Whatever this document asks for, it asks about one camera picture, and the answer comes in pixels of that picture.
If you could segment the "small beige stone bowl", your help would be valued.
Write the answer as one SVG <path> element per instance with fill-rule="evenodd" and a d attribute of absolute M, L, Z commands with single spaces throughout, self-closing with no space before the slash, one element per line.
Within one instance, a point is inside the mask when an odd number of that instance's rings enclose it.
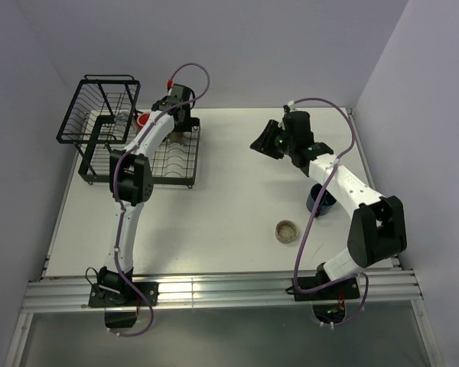
<path fill-rule="evenodd" d="M 291 220 L 281 220 L 275 226 L 275 237 L 282 244 L 290 244 L 298 237 L 298 227 Z"/>

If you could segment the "red ceramic mug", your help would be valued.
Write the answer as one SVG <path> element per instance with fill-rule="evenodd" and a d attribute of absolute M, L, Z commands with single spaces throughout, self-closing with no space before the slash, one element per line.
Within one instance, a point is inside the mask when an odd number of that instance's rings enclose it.
<path fill-rule="evenodd" d="M 136 126 L 137 126 L 137 129 L 138 129 L 139 132 L 145 127 L 145 125 L 147 124 L 149 118 L 150 118 L 150 113 L 149 112 L 143 112 L 143 113 L 138 115 L 138 117 L 136 119 Z"/>

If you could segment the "clear glass tumbler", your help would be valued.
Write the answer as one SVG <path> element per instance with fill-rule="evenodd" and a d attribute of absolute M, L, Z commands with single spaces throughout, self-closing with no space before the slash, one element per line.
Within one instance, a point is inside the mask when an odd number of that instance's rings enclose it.
<path fill-rule="evenodd" d="M 131 117 L 128 112 L 120 112 L 116 116 L 116 124 L 119 127 L 126 127 L 131 125 Z"/>

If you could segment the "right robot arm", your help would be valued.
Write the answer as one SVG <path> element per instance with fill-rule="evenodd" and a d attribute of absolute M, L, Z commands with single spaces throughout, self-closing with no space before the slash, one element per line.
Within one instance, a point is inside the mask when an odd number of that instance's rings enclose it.
<path fill-rule="evenodd" d="M 402 201 L 383 196 L 340 163 L 332 148 L 314 140 L 308 112 L 286 112 L 280 122 L 269 120 L 250 148 L 276 160 L 291 158 L 306 177 L 319 183 L 350 217 L 343 251 L 319 268 L 319 295 L 334 297 L 341 279 L 404 252 L 407 247 Z"/>

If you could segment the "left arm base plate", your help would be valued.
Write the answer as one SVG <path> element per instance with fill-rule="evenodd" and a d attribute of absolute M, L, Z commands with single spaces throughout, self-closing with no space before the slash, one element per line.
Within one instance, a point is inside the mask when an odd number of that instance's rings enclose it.
<path fill-rule="evenodd" d="M 148 300 L 150 305 L 156 306 L 158 302 L 158 282 L 135 282 L 134 285 Z M 89 308 L 114 308 L 114 307 L 141 307 L 148 304 L 131 287 L 127 287 L 125 294 L 98 287 L 94 284 L 90 291 Z"/>

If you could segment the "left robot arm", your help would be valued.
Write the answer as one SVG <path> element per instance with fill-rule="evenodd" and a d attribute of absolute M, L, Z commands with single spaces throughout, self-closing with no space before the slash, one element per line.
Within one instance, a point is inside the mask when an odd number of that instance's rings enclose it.
<path fill-rule="evenodd" d="M 133 248 L 139 217 L 154 189 L 150 159 L 169 134 L 191 128 L 194 98 L 191 88 L 170 80 L 168 94 L 137 118 L 134 139 L 110 154 L 109 189 L 117 205 L 115 227 L 105 264 L 96 273 L 92 289 L 95 299 L 125 305 L 136 298 Z"/>

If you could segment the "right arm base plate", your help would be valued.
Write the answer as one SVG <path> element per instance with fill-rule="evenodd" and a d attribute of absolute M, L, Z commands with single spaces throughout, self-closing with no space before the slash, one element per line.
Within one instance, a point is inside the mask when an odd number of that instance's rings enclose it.
<path fill-rule="evenodd" d="M 291 285 L 285 289 L 287 295 L 291 295 L 296 302 L 302 301 L 325 301 L 325 300 L 356 300 L 360 298 L 360 289 L 356 278 L 346 279 L 339 284 L 334 284 L 313 294 L 299 293 Z"/>

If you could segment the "brown ribbed mug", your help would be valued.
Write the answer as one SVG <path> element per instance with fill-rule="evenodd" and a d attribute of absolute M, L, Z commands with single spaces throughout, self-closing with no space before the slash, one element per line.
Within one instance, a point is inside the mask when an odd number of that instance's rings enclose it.
<path fill-rule="evenodd" d="M 190 144 L 190 140 L 183 132 L 171 132 L 168 134 L 168 141 L 170 144 L 177 144 L 181 147 L 186 147 Z"/>

